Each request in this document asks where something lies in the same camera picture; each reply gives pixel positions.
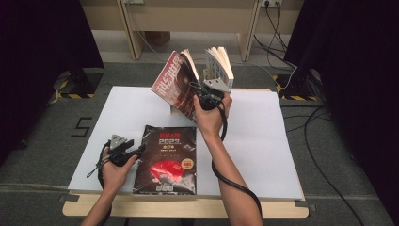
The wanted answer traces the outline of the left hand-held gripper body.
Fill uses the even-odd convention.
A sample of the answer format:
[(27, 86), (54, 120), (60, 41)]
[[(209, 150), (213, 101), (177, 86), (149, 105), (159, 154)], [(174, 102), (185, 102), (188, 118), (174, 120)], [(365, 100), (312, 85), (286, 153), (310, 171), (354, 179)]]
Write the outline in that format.
[(117, 166), (124, 166), (130, 158), (125, 149), (125, 142), (127, 138), (118, 135), (113, 135), (109, 144), (109, 159)]

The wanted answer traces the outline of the person's right hand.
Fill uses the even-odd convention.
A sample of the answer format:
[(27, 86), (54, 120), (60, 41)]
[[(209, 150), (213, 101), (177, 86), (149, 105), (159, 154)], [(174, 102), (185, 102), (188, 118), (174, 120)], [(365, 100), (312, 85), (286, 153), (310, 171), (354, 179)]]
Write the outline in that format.
[(203, 110), (200, 105), (200, 100), (197, 96), (194, 97), (194, 107), (197, 120), (197, 126), (204, 137), (219, 137), (219, 131), (223, 126), (223, 119), (227, 119), (230, 114), (232, 98), (229, 93), (224, 94), (222, 103), (218, 108), (213, 110)]

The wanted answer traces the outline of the striped-edge black stand base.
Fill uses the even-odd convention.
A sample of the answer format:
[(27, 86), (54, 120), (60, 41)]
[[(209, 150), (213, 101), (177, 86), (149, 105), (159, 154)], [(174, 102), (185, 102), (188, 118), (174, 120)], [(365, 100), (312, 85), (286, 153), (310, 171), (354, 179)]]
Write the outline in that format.
[(56, 81), (55, 97), (68, 99), (91, 99), (103, 77), (97, 69), (82, 69), (78, 74), (62, 73)]
[(275, 74), (276, 92), (282, 100), (316, 101), (314, 89), (307, 78), (297, 77), (295, 71)]

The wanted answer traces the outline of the purple and red cover book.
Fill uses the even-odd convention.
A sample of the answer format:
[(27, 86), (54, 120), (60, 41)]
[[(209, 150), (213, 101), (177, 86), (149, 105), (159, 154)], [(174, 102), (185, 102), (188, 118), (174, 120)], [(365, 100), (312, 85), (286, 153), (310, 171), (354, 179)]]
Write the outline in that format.
[[(173, 82), (181, 67), (186, 67), (187, 69), (189, 69), (195, 75), (197, 82), (199, 82), (200, 77), (197, 73), (193, 59), (190, 55), (190, 52), (187, 49), (185, 49), (182, 50), (181, 52), (173, 51), (171, 53), (164, 68), (162, 69), (162, 71), (159, 73), (158, 77), (152, 84), (152, 91), (170, 105), (173, 102), (173, 90), (174, 90)], [(195, 122), (196, 121), (195, 115), (193, 119), (189, 120)]]

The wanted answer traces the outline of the beige expandable book rack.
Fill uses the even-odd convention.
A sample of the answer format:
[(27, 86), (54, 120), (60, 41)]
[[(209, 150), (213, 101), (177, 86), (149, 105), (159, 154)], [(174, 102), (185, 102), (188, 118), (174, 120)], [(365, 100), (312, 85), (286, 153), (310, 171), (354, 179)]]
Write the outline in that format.
[(173, 82), (173, 102), (170, 110), (174, 115), (185, 115), (193, 119), (195, 115), (194, 95), (196, 89), (193, 84), (197, 82), (195, 75), (186, 67), (181, 67)]

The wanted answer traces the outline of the light wooden table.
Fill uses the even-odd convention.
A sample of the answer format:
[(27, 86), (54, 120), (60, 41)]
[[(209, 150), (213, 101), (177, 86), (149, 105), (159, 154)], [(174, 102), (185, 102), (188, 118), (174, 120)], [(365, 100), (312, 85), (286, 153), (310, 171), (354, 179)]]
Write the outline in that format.
[[(112, 214), (115, 217), (132, 218), (224, 218), (226, 212), (218, 191), (217, 179), (211, 170), (211, 156), (203, 139), (197, 140), (197, 194), (181, 195), (136, 195), (132, 178), (127, 179), (115, 198)], [(78, 202), (65, 202), (63, 213), (69, 217), (85, 215), (99, 197), (99, 191), (70, 190), (79, 195)], [(264, 218), (306, 218), (309, 209), (295, 207), (288, 199), (260, 198)]]

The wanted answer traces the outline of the gray tape piece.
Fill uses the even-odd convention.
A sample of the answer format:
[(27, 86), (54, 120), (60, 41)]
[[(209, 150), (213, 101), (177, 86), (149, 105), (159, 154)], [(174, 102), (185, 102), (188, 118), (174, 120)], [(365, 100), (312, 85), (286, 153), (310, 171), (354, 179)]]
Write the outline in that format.
[(75, 195), (75, 194), (62, 194), (59, 196), (58, 201), (59, 202), (78, 202), (80, 196)]
[(295, 207), (306, 207), (311, 212), (316, 211), (316, 206), (314, 204), (308, 203), (307, 201), (295, 201)]

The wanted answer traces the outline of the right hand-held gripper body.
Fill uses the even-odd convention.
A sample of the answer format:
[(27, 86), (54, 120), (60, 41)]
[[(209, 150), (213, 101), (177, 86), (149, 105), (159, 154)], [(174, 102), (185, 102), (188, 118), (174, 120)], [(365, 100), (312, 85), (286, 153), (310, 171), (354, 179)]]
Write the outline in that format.
[(200, 84), (204, 87), (204, 94), (198, 95), (198, 97), (200, 105), (204, 110), (216, 108), (224, 99), (224, 94), (231, 92), (221, 79), (204, 80)]

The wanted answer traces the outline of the black curtain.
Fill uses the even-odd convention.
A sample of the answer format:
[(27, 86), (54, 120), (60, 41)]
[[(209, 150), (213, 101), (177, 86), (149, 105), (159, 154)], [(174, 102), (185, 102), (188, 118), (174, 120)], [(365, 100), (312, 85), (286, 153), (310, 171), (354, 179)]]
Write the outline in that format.
[(0, 166), (62, 73), (102, 66), (80, 0), (0, 0)]
[(399, 225), (399, 0), (304, 0), (285, 58), (320, 73), (349, 150)]

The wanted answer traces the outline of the white board sheet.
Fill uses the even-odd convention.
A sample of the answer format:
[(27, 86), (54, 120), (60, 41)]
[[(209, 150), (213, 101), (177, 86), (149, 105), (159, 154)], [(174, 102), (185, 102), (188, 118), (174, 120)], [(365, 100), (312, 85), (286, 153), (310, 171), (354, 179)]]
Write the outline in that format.
[[(266, 199), (300, 200), (300, 181), (292, 158), (279, 97), (275, 92), (234, 89), (224, 145), (249, 189)], [(70, 190), (99, 191), (97, 176), (88, 176), (112, 135), (141, 142), (146, 125), (191, 126), (149, 88), (113, 87), (69, 184)]]

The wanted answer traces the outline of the white picture-grid cover book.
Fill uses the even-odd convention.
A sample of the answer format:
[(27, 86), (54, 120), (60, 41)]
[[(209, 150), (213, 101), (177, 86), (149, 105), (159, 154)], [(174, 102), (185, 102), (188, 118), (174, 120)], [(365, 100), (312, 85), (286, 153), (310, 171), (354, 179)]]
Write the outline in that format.
[(205, 50), (206, 72), (204, 78), (221, 79), (228, 87), (232, 89), (234, 75), (231, 63), (225, 47), (211, 47)]

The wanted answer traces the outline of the beige wooden desk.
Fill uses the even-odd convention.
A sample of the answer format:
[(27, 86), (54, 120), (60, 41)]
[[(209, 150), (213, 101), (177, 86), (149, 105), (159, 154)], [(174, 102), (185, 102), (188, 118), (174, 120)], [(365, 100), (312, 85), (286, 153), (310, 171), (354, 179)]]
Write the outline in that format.
[(282, 0), (277, 8), (261, 8), (262, 0), (80, 0), (93, 30), (121, 30), (130, 57), (141, 58), (146, 31), (233, 33), (241, 59), (249, 60), (255, 34), (272, 34), (270, 19), (290, 35), (304, 0)]

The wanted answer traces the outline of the dark brown cover book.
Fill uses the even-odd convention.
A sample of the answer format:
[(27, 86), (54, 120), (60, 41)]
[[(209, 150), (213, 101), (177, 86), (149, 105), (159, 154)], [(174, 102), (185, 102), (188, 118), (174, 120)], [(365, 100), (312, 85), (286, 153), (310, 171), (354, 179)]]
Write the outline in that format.
[(197, 129), (147, 125), (146, 145), (136, 170), (133, 193), (140, 195), (197, 194)]

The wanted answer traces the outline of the person's left hand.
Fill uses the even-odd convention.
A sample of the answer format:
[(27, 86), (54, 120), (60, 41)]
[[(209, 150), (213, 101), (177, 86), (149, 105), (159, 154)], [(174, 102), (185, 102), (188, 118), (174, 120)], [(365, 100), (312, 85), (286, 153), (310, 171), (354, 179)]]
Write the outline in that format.
[(125, 184), (127, 174), (133, 164), (136, 162), (137, 156), (133, 155), (122, 167), (114, 165), (111, 161), (104, 161), (102, 164), (102, 173), (104, 179), (103, 193), (106, 195), (116, 195), (120, 188)]

